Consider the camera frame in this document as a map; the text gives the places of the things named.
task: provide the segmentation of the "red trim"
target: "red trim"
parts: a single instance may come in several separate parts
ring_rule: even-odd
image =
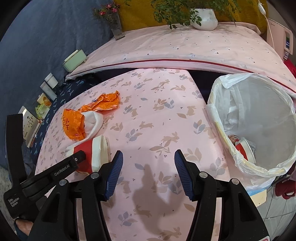
[[[241,68],[237,68],[237,67],[234,67],[234,66],[230,66],[230,65],[226,65],[226,64],[219,64],[219,63],[214,63],[214,62],[208,62],[208,61],[202,61],[202,60],[189,60],[189,59],[150,59],[150,60],[137,60],[137,61],[130,61],[130,62],[125,62],[125,63],[118,63],[118,64],[109,64],[109,65],[104,65],[104,66],[100,66],[100,67],[96,67],[96,68],[92,68],[92,69],[89,69],[89,70],[86,70],[86,71],[82,71],[82,72],[79,72],[79,73],[76,73],[74,75],[77,75],[77,74],[81,74],[83,72],[87,72],[87,71],[90,71],[90,70],[93,70],[93,69],[98,69],[98,68],[103,68],[103,67],[110,67],[110,66],[115,66],[115,65],[119,65],[119,64],[132,64],[132,63],[141,63],[141,62],[151,62],[151,61],[182,61],[182,62],[196,62],[196,63],[204,63],[204,64],[213,64],[213,65],[219,65],[219,66],[223,66],[223,67],[227,67],[227,68],[231,68],[231,69],[237,69],[237,70],[241,70],[241,71],[244,71],[244,72],[248,72],[248,73],[254,73],[252,71],[249,71],[249,70],[246,70],[246,69],[241,69]],[[272,79],[274,82],[284,86],[285,88],[289,89],[290,91],[296,93],[296,91],[294,91],[293,89],[291,89],[290,87],[280,83],[279,81],[275,80],[275,79]]]

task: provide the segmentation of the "dark blue patterned cloth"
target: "dark blue patterned cloth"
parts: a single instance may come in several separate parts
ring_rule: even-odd
[[[52,103],[49,112],[47,113],[45,119],[43,120],[34,140],[33,146],[31,148],[31,157],[34,164],[37,164],[39,152],[48,130],[48,127],[56,113],[56,111],[65,103],[69,102],[76,96],[80,95],[84,91],[94,87],[95,85],[101,83],[101,80],[94,78],[93,76],[84,76],[83,79],[71,81],[63,84],[61,94]]]

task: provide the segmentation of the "white trash bag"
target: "white trash bag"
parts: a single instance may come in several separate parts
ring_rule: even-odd
[[[268,188],[287,173],[296,159],[296,114],[291,97],[260,74],[228,74],[215,80],[207,113],[235,166],[248,177],[248,191]],[[256,164],[231,143],[237,135],[256,145]]]

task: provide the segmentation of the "orange plastic packaging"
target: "orange plastic packaging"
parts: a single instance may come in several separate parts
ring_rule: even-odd
[[[81,141],[85,138],[84,115],[78,111],[64,109],[63,129],[67,137],[73,141]]]
[[[98,111],[98,110],[112,110],[118,107],[119,92],[111,94],[102,94],[94,102],[84,105],[78,109],[79,112]]]

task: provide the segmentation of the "metal screw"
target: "metal screw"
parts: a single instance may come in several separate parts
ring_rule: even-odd
[[[97,172],[94,172],[94,173],[91,174],[91,178],[92,178],[92,179],[96,179],[96,178],[98,178],[99,176],[100,176],[100,174],[97,173]]]
[[[236,178],[232,179],[231,181],[232,181],[232,183],[235,184],[235,185],[239,184],[239,180],[236,179]]]
[[[200,172],[200,177],[201,178],[206,178],[207,177],[207,173],[206,172]]]
[[[65,185],[67,183],[67,180],[63,179],[63,180],[60,180],[59,184],[61,186]]]

